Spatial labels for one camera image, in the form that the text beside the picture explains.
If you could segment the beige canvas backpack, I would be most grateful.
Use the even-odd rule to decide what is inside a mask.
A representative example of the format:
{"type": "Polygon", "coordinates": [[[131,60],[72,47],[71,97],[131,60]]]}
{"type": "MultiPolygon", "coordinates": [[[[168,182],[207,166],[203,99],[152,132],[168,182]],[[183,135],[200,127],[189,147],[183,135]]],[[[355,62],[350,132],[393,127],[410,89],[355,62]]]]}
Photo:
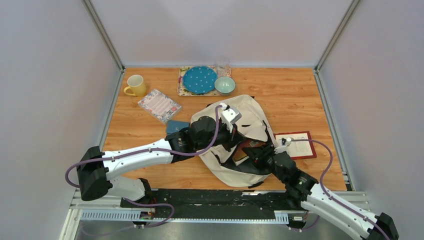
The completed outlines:
{"type": "Polygon", "coordinates": [[[256,143],[258,147],[262,144],[277,144],[269,121],[260,104],[252,96],[243,94],[225,99],[222,103],[236,108],[241,113],[241,118],[235,123],[235,146],[227,150],[226,144],[219,144],[199,157],[220,181],[230,187],[260,185],[271,171],[267,168],[257,168],[254,159],[242,155],[243,148],[251,147],[251,142],[256,143]]]}

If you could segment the red white book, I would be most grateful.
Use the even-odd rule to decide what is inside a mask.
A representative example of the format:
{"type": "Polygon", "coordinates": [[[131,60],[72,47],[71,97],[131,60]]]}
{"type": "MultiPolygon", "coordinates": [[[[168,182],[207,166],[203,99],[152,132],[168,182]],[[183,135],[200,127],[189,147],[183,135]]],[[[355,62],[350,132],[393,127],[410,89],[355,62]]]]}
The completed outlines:
{"type": "MultiPolygon", "coordinates": [[[[286,133],[275,133],[275,139],[278,143],[282,143],[282,139],[292,138],[295,140],[306,140],[312,139],[310,131],[297,131],[297,132],[286,132],[286,133]]],[[[291,143],[288,146],[287,150],[289,156],[292,159],[315,159],[317,158],[317,153],[315,147],[310,141],[300,141],[291,143]]]]}

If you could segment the blue leather wallet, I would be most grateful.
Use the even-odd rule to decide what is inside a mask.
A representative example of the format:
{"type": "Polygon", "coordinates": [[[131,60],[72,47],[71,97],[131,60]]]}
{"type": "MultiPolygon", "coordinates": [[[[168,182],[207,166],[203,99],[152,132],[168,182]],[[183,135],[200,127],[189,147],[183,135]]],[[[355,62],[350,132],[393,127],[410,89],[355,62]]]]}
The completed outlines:
{"type": "Polygon", "coordinates": [[[179,132],[184,128],[188,128],[190,123],[187,121],[178,121],[178,120],[169,120],[166,125],[166,134],[170,135],[172,133],[179,132]]]}

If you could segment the floral cover book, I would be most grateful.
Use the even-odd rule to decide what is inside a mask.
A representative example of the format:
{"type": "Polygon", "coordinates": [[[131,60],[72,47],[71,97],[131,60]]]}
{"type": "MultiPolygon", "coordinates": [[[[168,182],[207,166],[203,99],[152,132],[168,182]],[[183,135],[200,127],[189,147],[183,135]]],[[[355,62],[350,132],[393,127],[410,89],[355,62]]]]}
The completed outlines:
{"type": "Polygon", "coordinates": [[[182,109],[182,106],[159,91],[153,89],[137,102],[138,106],[166,125],[182,109]]]}

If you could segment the blue Jane Eyre book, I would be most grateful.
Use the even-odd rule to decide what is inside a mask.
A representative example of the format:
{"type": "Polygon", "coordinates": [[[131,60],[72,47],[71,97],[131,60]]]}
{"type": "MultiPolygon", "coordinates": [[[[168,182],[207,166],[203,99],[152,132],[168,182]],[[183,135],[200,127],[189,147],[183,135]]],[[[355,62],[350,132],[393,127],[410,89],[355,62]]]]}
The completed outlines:
{"type": "Polygon", "coordinates": [[[240,145],[234,151],[234,154],[231,159],[233,160],[234,164],[238,166],[249,158],[249,156],[244,152],[243,148],[255,148],[260,147],[264,144],[265,142],[263,141],[247,139],[240,143],[240,145]]]}

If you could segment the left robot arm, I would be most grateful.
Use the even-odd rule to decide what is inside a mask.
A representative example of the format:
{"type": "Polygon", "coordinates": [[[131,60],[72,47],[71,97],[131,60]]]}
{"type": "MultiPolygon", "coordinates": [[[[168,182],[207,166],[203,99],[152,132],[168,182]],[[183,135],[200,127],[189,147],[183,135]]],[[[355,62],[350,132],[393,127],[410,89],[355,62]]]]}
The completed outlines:
{"type": "Polygon", "coordinates": [[[221,119],[203,116],[189,127],[148,145],[105,152],[99,146],[90,147],[76,167],[81,198],[93,201],[112,195],[148,207],[153,194],[147,190],[147,180],[122,178],[124,173],[191,159],[216,146],[230,151],[244,139],[236,124],[228,129],[221,119]]]}

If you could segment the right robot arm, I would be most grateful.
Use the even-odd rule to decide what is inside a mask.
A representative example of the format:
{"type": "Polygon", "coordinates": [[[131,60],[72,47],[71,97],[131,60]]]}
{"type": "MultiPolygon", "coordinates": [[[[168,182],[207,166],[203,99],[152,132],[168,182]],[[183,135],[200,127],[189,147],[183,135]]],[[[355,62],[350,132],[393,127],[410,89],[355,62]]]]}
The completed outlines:
{"type": "Polygon", "coordinates": [[[400,235],[388,214],[374,214],[336,195],[316,178],[300,170],[284,146],[245,147],[249,161],[259,170],[270,170],[285,185],[285,203],[327,220],[354,240],[397,240],[400,235]]]}

